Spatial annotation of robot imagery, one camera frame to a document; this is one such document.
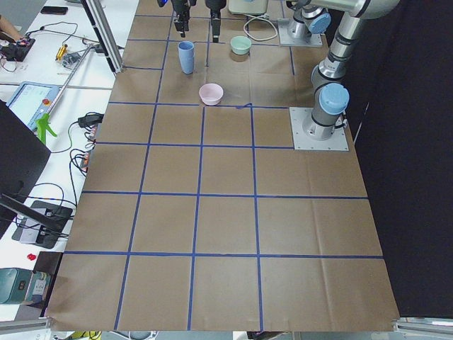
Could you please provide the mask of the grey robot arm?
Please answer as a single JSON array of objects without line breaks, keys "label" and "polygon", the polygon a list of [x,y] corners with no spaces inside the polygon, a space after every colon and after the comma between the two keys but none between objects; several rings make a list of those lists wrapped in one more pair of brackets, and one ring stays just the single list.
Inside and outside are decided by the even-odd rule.
[{"label": "grey robot arm", "polygon": [[311,73],[315,105],[302,128],[314,140],[327,140],[336,129],[338,117],[350,100],[348,90],[341,84],[346,64],[365,26],[365,21],[390,13],[397,1],[287,1],[294,10],[293,19],[301,21],[310,33],[323,33],[331,22],[327,10],[343,12],[325,59]]},{"label": "grey robot arm", "polygon": [[[181,37],[189,31],[190,10],[196,1],[172,1],[176,19],[173,20],[176,31]],[[300,1],[287,1],[286,5],[293,11],[290,20],[279,19],[275,27],[275,37],[289,38],[290,45],[295,40],[309,45],[314,36],[324,33],[331,23],[331,16],[325,8],[319,6],[303,5]],[[221,32],[222,10],[228,8],[232,14],[246,15],[251,21],[263,19],[268,9],[267,1],[206,1],[205,6],[210,11],[210,25],[212,41],[217,43]]]}]

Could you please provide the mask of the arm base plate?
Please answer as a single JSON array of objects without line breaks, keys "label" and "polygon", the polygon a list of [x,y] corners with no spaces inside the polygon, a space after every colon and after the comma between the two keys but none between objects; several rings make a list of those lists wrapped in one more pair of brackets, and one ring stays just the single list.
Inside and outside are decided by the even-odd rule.
[{"label": "arm base plate", "polygon": [[313,108],[290,107],[290,122],[295,150],[348,152],[343,118],[328,127],[312,120]]},{"label": "arm base plate", "polygon": [[312,34],[303,22],[293,18],[277,20],[278,35],[281,46],[321,47],[323,45],[320,34]]}]

